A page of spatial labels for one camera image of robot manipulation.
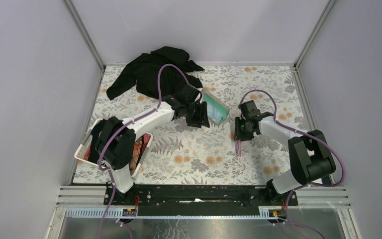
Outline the light blue cleaning cloth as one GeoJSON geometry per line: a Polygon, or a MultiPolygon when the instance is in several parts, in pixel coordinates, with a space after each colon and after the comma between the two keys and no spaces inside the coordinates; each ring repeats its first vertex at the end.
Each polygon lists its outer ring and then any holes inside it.
{"type": "Polygon", "coordinates": [[[215,124],[225,120],[225,116],[217,108],[207,108],[207,115],[215,124]]]}

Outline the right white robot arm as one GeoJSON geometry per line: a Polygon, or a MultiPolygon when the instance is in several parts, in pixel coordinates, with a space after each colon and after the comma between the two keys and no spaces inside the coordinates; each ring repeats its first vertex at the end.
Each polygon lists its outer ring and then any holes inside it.
{"type": "Polygon", "coordinates": [[[278,205],[290,190],[335,172],[336,164],[330,150],[324,145],[321,131],[305,132],[281,126],[273,113],[261,112],[254,101],[244,102],[238,108],[241,115],[234,120],[235,141],[250,141],[256,135],[264,135],[288,150],[290,169],[266,183],[265,197],[268,203],[278,205]]]}

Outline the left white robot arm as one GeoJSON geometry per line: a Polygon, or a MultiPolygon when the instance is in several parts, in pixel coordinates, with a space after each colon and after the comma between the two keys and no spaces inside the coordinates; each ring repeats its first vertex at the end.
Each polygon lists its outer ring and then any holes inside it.
{"type": "Polygon", "coordinates": [[[135,116],[105,121],[95,141],[99,154],[98,165],[109,170],[117,189],[115,198],[124,205],[134,200],[134,180],[129,164],[133,159],[135,142],[155,127],[185,118],[187,126],[210,127],[207,103],[202,92],[192,85],[185,85],[178,93],[161,97],[157,105],[135,116]]]}

